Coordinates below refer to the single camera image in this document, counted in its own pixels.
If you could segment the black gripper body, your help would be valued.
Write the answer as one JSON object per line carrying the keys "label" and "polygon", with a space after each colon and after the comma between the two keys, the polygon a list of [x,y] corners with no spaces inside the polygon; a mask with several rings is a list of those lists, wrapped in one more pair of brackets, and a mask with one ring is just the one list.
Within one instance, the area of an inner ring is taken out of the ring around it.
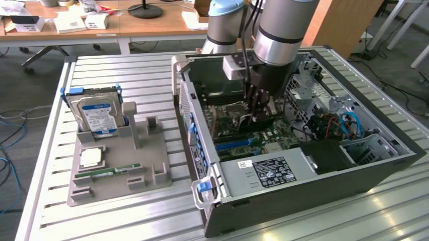
{"label": "black gripper body", "polygon": [[251,67],[251,86],[255,90],[267,91],[271,97],[278,97],[295,69],[295,62],[283,66],[254,65]]}

